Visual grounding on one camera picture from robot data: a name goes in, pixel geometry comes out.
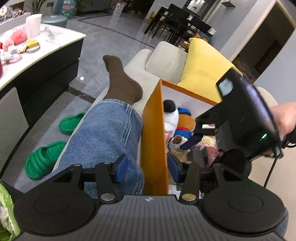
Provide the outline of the person right hand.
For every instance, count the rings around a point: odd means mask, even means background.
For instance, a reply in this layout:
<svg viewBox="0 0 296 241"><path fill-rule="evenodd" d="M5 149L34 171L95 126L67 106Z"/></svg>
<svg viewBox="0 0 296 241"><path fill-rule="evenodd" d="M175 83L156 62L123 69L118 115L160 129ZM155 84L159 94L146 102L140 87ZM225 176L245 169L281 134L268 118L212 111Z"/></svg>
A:
<svg viewBox="0 0 296 241"><path fill-rule="evenodd" d="M295 128L296 103L290 102L270 107L273 118L278 126L280 138L291 133Z"/></svg>

